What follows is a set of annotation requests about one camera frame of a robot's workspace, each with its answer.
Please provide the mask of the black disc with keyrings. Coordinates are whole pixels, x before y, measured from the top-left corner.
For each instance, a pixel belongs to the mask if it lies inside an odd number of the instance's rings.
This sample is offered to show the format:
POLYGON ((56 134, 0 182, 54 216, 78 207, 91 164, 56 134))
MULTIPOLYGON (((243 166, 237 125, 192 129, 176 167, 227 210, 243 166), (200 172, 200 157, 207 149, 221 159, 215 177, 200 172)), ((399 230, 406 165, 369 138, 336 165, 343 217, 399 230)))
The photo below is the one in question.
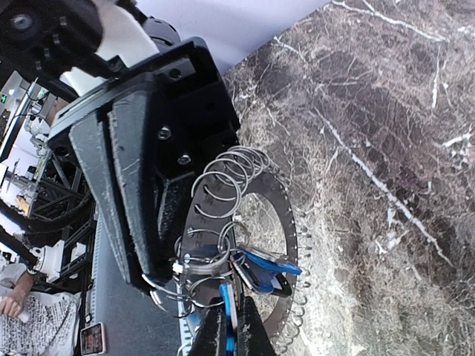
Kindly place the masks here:
MULTIPOLYGON (((309 271, 299 263, 299 240, 306 229, 288 187, 267 154, 242 145, 219 154, 192 180, 189 207, 173 245, 171 285, 148 284, 157 306, 167 299, 177 303, 179 355, 189 355, 207 310, 223 306, 220 277, 230 270, 224 254, 239 245, 285 257, 302 269, 293 295, 304 308, 304 323, 309 271)), ((253 298, 263 319, 278 301, 246 286, 240 290, 253 298)))

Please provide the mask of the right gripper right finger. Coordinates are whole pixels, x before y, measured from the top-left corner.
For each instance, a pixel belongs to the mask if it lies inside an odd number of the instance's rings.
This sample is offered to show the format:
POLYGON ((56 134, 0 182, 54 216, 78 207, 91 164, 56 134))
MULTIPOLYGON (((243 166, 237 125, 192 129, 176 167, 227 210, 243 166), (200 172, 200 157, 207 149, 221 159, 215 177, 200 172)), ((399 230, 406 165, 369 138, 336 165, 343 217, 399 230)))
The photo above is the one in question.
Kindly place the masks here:
POLYGON ((252 297, 244 297, 237 316, 237 356, 276 356, 252 297))

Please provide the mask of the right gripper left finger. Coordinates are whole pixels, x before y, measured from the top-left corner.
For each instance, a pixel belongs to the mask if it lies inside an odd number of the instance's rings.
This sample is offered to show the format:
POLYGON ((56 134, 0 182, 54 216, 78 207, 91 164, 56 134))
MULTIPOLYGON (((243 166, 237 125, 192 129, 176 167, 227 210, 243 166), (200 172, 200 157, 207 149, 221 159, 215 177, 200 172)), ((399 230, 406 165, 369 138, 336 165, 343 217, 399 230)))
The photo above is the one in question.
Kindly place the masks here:
POLYGON ((226 329, 224 306, 208 309, 191 346, 189 356, 225 356, 226 329))

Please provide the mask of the blue key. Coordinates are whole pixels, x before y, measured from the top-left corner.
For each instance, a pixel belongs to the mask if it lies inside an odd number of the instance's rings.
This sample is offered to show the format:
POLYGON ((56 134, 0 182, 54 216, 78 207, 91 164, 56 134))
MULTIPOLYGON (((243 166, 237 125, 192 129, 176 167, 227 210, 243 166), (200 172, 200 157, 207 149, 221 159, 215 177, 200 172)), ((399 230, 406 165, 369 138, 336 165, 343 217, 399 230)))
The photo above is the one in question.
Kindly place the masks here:
POLYGON ((269 316, 261 319, 276 354, 283 354, 303 323, 304 308, 293 295, 302 269, 285 257, 252 246, 239 245, 224 256, 230 270, 220 277, 223 282, 219 292, 226 313, 227 355, 237 355, 238 312, 245 297, 242 286, 256 294, 278 298, 269 316))

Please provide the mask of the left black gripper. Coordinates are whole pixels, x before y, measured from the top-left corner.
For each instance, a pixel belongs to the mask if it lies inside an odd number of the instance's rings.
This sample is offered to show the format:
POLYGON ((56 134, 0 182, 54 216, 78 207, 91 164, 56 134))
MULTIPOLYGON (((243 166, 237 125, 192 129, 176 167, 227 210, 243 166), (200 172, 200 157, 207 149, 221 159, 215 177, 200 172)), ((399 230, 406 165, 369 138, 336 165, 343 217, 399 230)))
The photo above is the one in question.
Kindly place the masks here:
POLYGON ((238 142, 240 122, 222 77, 198 37, 135 65, 88 48, 63 60, 104 82, 58 112, 48 146, 83 171, 101 167, 114 177, 137 265, 132 280, 164 286, 192 179, 238 142))

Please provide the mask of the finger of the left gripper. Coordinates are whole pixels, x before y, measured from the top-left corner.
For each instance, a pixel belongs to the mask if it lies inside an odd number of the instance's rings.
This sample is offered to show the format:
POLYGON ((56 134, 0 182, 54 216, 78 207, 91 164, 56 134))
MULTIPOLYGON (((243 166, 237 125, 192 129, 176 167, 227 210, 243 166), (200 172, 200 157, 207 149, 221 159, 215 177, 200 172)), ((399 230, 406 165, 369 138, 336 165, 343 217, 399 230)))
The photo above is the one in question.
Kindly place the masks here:
POLYGON ((106 114, 94 111, 71 126, 68 134, 104 219, 108 240, 124 281, 143 286, 142 269, 134 252, 122 197, 114 172, 106 114))

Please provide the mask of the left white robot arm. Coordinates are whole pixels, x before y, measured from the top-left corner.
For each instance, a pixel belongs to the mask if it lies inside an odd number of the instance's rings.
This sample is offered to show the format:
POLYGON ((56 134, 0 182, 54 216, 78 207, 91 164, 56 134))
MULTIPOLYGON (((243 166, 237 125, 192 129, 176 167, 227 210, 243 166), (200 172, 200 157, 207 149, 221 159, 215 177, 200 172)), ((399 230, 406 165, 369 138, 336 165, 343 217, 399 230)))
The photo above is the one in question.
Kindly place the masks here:
POLYGON ((205 166, 238 143, 239 119, 205 41, 98 1, 99 44, 67 78, 78 98, 56 115, 49 146, 81 168, 124 281, 171 279, 173 245, 205 166))

